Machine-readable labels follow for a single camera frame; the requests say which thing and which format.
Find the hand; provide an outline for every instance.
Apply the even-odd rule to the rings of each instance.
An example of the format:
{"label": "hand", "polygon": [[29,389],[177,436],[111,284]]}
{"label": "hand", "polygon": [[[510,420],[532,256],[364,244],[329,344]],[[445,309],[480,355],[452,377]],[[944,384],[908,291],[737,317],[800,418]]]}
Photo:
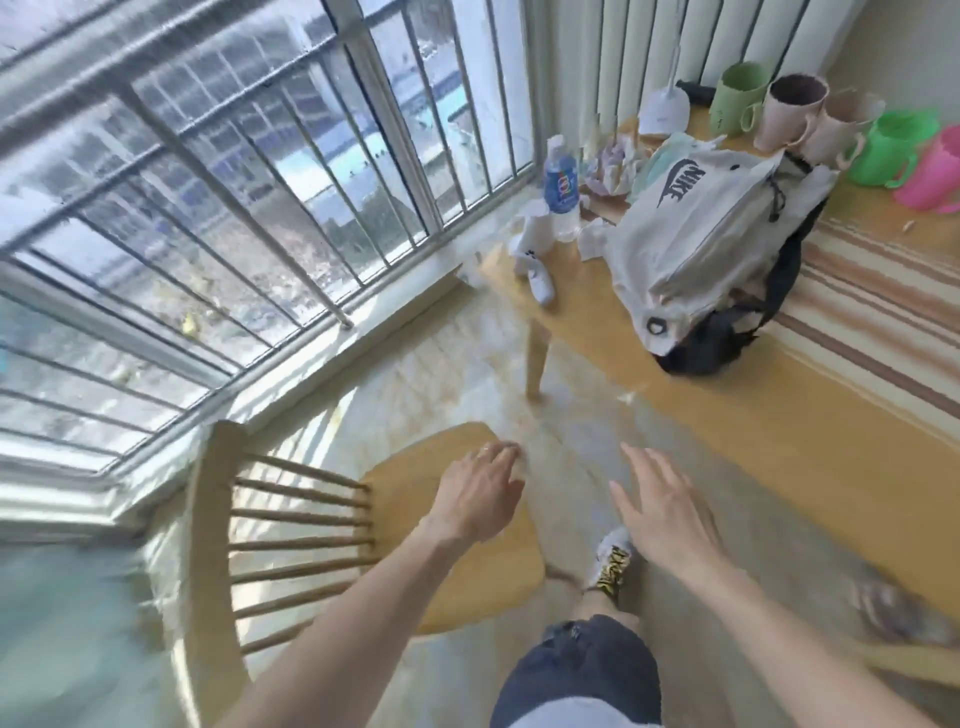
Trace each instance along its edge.
{"label": "hand", "polygon": [[517,443],[497,440],[451,463],[424,520],[464,547],[496,536],[523,493],[523,481],[510,479],[519,456]]}
{"label": "hand", "polygon": [[691,589],[729,565],[713,514],[690,479],[662,452],[620,447],[634,469],[639,507],[619,483],[611,481],[610,492],[640,554]]}

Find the wooden chair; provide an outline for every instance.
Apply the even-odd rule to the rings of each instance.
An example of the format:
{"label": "wooden chair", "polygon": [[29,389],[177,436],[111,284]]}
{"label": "wooden chair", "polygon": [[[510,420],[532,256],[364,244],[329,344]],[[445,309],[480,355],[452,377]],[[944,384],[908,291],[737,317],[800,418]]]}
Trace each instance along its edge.
{"label": "wooden chair", "polygon": [[[293,640],[312,619],[252,642],[240,643],[236,621],[304,604],[345,591],[350,580],[234,609],[238,584],[368,569],[389,554],[426,514],[446,466],[496,439],[482,423],[451,427],[401,450],[359,480],[271,455],[248,451],[241,425],[219,422],[194,464],[187,493],[185,583],[180,599],[187,680],[202,725],[212,725],[250,682],[244,657]],[[260,463],[316,481],[309,487],[253,479],[244,473]],[[237,507],[235,491],[299,498],[340,514]],[[297,523],[318,535],[282,540],[231,542],[232,518]],[[252,551],[315,552],[351,547],[348,558],[231,573],[231,556]],[[418,634],[429,635],[486,619],[522,604],[543,583],[544,563],[530,514],[521,502],[510,526],[475,546],[437,592]]]}

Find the tiled floor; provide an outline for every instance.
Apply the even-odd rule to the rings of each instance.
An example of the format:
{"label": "tiled floor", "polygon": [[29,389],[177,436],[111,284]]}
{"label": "tiled floor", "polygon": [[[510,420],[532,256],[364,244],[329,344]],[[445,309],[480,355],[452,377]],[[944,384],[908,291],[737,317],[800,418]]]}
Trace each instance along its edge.
{"label": "tiled floor", "polygon": [[[524,337],[525,326],[511,309],[489,293],[464,286],[288,412],[274,430],[277,454],[358,476],[439,429],[486,422],[526,449],[526,498],[546,560],[580,574],[596,542],[617,524],[606,483],[630,479],[618,443],[660,448],[706,492],[734,558],[770,596],[833,637],[857,634],[850,579],[869,571],[858,558],[640,397],[609,384],[562,344],[551,348],[544,398],[528,402],[522,395]],[[270,507],[289,505],[282,497],[269,498]],[[262,507],[260,501],[247,503]],[[169,510],[174,515],[165,519],[162,533],[176,532],[169,526],[178,523],[177,507]],[[235,527],[245,538],[296,536],[303,532],[298,529],[306,529],[243,521]],[[154,560],[157,589],[170,597],[167,604],[177,596],[176,570],[171,568],[176,542],[168,538]],[[300,552],[293,560],[309,556]],[[275,553],[244,554],[243,561],[231,563],[231,570],[289,563]],[[341,578],[342,573],[327,581]],[[307,581],[240,587],[234,605],[299,591]],[[486,725],[516,659],[536,643],[545,625],[565,619],[574,599],[569,587],[549,582],[510,613],[412,643],[372,725]],[[717,620],[677,583],[649,574],[638,590],[636,608],[660,662],[668,725],[790,725]],[[316,606],[308,605],[247,620],[240,624],[242,641],[315,613]],[[258,653],[248,668],[256,674],[278,649]],[[960,696],[905,683],[898,687],[945,725],[951,718],[960,725]]]}

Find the chair backrest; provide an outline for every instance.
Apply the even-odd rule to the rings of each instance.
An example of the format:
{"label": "chair backrest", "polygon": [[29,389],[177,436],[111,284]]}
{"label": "chair backrest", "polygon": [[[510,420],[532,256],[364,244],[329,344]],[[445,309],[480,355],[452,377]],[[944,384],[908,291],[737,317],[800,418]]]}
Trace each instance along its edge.
{"label": "chair backrest", "polygon": [[[246,429],[236,423],[219,422],[212,427],[204,450],[194,464],[187,494],[184,545],[184,589],[181,594],[181,624],[187,679],[202,725],[212,725],[224,714],[250,682],[244,664],[247,655],[293,640],[311,619],[241,643],[236,622],[271,614],[344,592],[355,579],[341,579],[312,589],[234,609],[232,589],[237,585],[271,582],[318,574],[364,570],[377,559],[372,555],[369,486],[337,473],[312,468],[248,451]],[[257,464],[309,478],[333,488],[303,488],[252,478],[243,473]],[[284,510],[278,507],[249,508],[238,505],[238,491],[270,494],[268,505],[300,499],[308,504],[335,506],[336,515]],[[236,539],[232,519],[302,524],[315,527],[318,535],[287,539]],[[297,563],[292,566],[230,572],[231,557],[245,552],[317,551],[342,553],[353,547],[355,555]]]}

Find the bottle label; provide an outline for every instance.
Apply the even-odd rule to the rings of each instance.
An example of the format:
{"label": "bottle label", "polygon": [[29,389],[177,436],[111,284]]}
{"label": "bottle label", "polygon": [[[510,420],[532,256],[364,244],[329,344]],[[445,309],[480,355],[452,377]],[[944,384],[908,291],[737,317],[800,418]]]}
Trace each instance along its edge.
{"label": "bottle label", "polygon": [[580,203],[577,170],[547,172],[543,178],[543,199],[551,212],[569,212]]}

